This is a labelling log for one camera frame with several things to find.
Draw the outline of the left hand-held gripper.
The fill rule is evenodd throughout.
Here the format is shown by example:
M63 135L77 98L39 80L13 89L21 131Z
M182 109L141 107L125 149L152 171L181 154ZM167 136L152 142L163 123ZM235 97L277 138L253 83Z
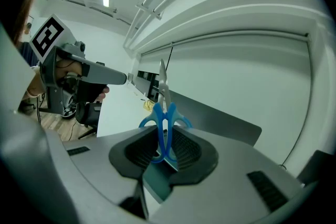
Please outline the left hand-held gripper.
M29 45L38 64L31 68L35 76L28 96L45 97L46 106L40 109L44 113L63 115L73 103L94 103L106 84L123 85L127 80L125 73L85 59L85 44L56 15L44 22ZM82 75L68 73L56 81L56 63L63 59L80 62Z

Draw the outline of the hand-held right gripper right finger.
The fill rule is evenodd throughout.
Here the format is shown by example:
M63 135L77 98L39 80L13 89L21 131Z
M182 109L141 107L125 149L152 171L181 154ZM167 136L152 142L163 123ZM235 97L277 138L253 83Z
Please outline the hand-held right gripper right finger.
M301 184L252 146L197 129L186 131L209 141L219 153L218 165L197 185L175 186L149 217L152 223L252 223L270 214L248 178L263 172L288 199Z

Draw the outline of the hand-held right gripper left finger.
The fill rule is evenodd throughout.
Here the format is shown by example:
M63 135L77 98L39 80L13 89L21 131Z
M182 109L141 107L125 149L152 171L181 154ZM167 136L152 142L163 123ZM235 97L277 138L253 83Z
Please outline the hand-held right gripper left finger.
M148 220L143 174L155 152L155 126L62 142L47 131L49 151L76 220Z

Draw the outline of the person's left hand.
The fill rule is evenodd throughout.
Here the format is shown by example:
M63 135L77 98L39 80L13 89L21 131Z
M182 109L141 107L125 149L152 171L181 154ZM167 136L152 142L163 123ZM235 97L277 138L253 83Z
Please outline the person's left hand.
M56 63L55 76L56 81L64 78L68 73L75 73L76 75L82 75L82 66L80 62L63 59ZM109 87L105 87L102 92L97 96L96 101L102 102L109 93Z

